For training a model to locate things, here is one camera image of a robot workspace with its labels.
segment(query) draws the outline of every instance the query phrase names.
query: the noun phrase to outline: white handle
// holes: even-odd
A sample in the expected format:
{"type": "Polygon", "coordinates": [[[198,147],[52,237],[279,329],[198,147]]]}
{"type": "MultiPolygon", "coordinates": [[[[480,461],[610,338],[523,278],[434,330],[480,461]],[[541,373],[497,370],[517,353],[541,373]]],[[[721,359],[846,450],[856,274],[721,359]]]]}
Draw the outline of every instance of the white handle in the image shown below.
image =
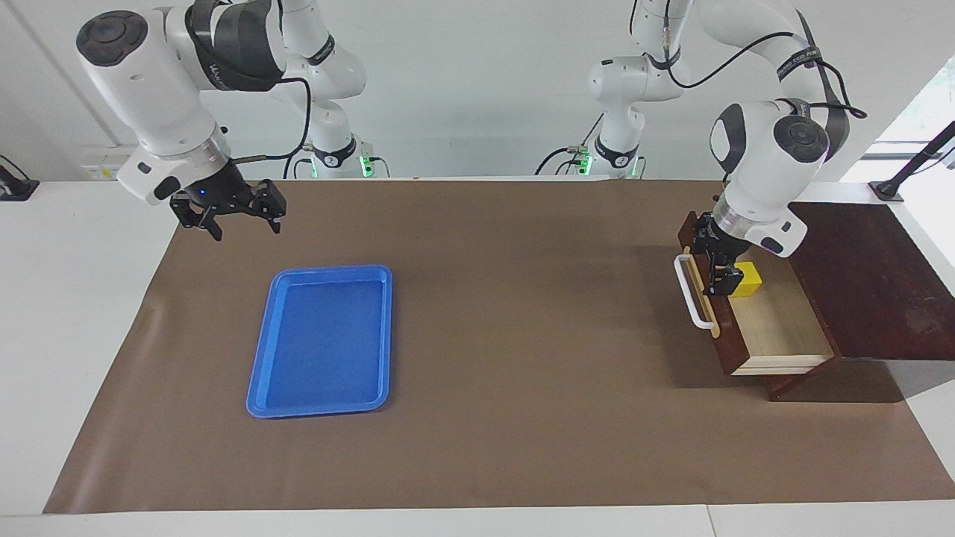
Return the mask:
{"type": "Polygon", "coordinates": [[[688,253],[676,256],[676,259],[673,260],[673,268],[676,270],[676,280],[680,282],[680,289],[683,291],[683,299],[687,301],[687,311],[690,312],[690,320],[693,321],[693,325],[698,329],[712,330],[716,325],[700,317],[699,311],[696,310],[696,305],[693,304],[690,283],[687,282],[687,276],[683,272],[683,262],[685,261],[693,263],[693,256],[688,253]]]}

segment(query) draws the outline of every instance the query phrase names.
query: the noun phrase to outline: brown table mat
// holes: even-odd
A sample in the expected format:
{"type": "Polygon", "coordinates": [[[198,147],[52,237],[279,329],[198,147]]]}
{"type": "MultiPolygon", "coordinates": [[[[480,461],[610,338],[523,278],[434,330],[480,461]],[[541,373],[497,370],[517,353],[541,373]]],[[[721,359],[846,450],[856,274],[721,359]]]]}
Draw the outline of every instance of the brown table mat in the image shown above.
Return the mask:
{"type": "Polygon", "coordinates": [[[955,497],[905,403],[772,403],[676,285],[717,183],[283,183],[289,216],[177,231],[46,512],[955,497]],[[394,274],[378,412],[244,408],[268,284],[394,274]]]}

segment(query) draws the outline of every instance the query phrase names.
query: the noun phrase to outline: yellow block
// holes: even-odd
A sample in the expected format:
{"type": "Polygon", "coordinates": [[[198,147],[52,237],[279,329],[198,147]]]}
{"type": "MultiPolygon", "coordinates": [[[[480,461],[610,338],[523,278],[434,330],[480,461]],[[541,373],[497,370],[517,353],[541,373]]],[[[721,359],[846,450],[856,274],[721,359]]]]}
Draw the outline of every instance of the yellow block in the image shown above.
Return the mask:
{"type": "Polygon", "coordinates": [[[740,261],[736,264],[736,268],[743,271],[743,281],[739,283],[739,287],[730,295],[730,298],[750,296],[759,289],[759,286],[763,285],[763,279],[759,277],[756,265],[752,262],[740,261]]]}

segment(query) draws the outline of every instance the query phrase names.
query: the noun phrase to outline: blue plastic tray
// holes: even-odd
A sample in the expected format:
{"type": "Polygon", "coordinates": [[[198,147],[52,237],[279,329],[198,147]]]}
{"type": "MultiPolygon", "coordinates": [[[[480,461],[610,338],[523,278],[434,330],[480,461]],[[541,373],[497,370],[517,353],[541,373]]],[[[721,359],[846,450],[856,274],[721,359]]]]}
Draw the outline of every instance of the blue plastic tray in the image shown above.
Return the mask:
{"type": "Polygon", "coordinates": [[[297,268],[272,280],[245,408],[256,418],[367,412],[388,398],[392,273],[297,268]]]}

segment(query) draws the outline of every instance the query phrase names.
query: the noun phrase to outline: white table surface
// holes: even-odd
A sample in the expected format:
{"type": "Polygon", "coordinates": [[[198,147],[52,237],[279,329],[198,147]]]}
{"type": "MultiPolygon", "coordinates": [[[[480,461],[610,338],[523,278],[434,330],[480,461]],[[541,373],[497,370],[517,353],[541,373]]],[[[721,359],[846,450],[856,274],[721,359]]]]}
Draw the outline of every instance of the white table surface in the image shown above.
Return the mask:
{"type": "MultiPolygon", "coordinates": [[[[815,184],[803,199],[870,203],[863,188],[815,184]]],[[[941,254],[952,245],[936,247],[904,206],[893,210],[955,289],[941,254]]],[[[0,204],[0,229],[2,536],[955,534],[955,501],[40,516],[176,221],[117,183],[44,183],[27,203],[0,204]]],[[[909,404],[955,474],[955,382],[909,404]]]]}

